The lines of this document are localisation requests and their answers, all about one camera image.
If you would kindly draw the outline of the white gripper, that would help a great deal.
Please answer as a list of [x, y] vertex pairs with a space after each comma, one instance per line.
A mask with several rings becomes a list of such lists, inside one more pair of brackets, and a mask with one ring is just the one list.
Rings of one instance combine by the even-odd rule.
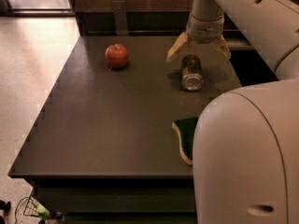
[[186, 32], [181, 33], [166, 55], [166, 60], [171, 62], [190, 48], [190, 40], [199, 44], [213, 42], [214, 48], [221, 52], [226, 58], [231, 58], [231, 51], [222, 35], [224, 17], [215, 21], [201, 21], [193, 14], [189, 15]]

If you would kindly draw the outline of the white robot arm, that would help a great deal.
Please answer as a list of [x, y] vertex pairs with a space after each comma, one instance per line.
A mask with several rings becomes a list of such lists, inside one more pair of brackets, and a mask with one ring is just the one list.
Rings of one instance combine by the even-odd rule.
[[299, 11], [290, 0], [193, 0], [190, 41], [220, 37], [229, 17], [277, 81], [227, 91], [201, 113], [192, 169], [198, 224], [299, 224]]

